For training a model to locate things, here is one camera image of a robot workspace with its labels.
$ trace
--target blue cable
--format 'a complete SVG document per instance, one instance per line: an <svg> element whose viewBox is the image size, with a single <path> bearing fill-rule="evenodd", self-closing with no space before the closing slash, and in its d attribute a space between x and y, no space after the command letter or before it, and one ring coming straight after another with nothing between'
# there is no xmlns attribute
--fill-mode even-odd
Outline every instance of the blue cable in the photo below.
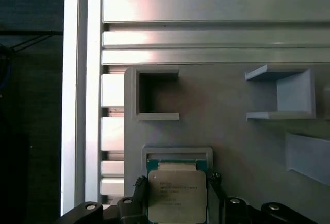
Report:
<svg viewBox="0 0 330 224"><path fill-rule="evenodd" d="M8 59L7 73L6 76L4 77L4 80L0 83L0 90L3 89L8 84L10 75L11 75L11 62Z"/></svg>

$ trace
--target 3d printed holder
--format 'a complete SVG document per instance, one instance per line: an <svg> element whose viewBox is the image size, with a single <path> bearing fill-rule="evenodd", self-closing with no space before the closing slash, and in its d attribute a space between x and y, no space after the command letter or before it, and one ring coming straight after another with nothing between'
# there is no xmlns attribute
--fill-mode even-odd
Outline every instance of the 3d printed holder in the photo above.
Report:
<svg viewBox="0 0 330 224"><path fill-rule="evenodd" d="M264 65L245 73L246 81L276 81L277 111L248 112L247 119L313 119L315 113L312 69Z"/></svg>

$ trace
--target black mechanical arm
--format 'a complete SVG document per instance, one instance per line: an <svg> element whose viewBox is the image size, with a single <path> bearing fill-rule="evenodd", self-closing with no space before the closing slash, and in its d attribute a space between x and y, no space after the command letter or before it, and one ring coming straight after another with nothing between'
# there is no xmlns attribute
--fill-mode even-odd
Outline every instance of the black mechanical arm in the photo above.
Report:
<svg viewBox="0 0 330 224"><path fill-rule="evenodd" d="M124 197L107 209L97 202L85 202L67 212L55 224L149 224L146 216L148 180L138 178L131 197ZM257 210L240 198L227 197L218 173L208 176L209 219L211 224L316 224L276 202Z"/></svg>

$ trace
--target metal slot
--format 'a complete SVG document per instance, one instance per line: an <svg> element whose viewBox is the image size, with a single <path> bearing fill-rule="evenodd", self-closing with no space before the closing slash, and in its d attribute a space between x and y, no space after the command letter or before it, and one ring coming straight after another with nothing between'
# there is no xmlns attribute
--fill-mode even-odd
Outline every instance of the metal slot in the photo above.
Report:
<svg viewBox="0 0 330 224"><path fill-rule="evenodd" d="M104 155L104 159L108 161L123 161L124 160L124 154L123 153L106 153Z"/></svg>
<svg viewBox="0 0 330 224"><path fill-rule="evenodd" d="M101 195L123 196L123 178L103 178L101 181Z"/></svg>
<svg viewBox="0 0 330 224"><path fill-rule="evenodd" d="M319 63L329 62L330 49L139 49L103 50L102 63L185 64L217 62Z"/></svg>
<svg viewBox="0 0 330 224"><path fill-rule="evenodd" d="M124 106L124 74L102 75L102 107Z"/></svg>
<svg viewBox="0 0 330 224"><path fill-rule="evenodd" d="M123 153L124 151L124 118L103 117L101 119L102 151Z"/></svg>
<svg viewBox="0 0 330 224"><path fill-rule="evenodd" d="M329 32L330 29L324 27L313 29L250 28L204 31L111 31L103 33L103 47L106 49L142 49L147 47L330 47Z"/></svg>
<svg viewBox="0 0 330 224"><path fill-rule="evenodd" d="M328 0L103 0L105 23L328 21Z"/></svg>
<svg viewBox="0 0 330 224"><path fill-rule="evenodd" d="M123 177L124 162L123 161L102 161L101 175L104 177Z"/></svg>

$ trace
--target square bracket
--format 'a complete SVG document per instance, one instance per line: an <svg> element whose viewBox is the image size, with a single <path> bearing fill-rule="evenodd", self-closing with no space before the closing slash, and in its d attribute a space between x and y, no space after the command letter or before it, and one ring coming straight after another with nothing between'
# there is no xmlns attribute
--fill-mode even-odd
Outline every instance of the square bracket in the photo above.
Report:
<svg viewBox="0 0 330 224"><path fill-rule="evenodd" d="M276 82L277 111L248 112L247 119L313 119L315 111L312 69L264 65L245 73L246 81Z"/></svg>
<svg viewBox="0 0 330 224"><path fill-rule="evenodd" d="M154 97L159 85L177 84L178 67L155 66L133 67L133 119L140 121L179 120L179 113L168 113L157 109Z"/></svg>

